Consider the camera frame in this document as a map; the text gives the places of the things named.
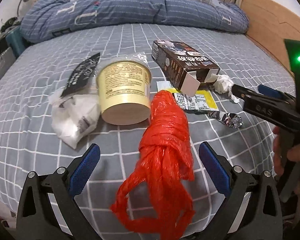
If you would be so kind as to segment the right hand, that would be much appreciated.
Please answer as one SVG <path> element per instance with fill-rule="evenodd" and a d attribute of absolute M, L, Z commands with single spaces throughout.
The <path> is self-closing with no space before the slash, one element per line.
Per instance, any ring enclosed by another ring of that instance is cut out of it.
<path fill-rule="evenodd" d="M 293 134 L 276 126 L 273 141 L 273 162 L 279 176 L 277 192 L 282 202 L 287 202 L 292 193 L 298 197 L 295 222 L 300 221 L 300 134 Z"/>

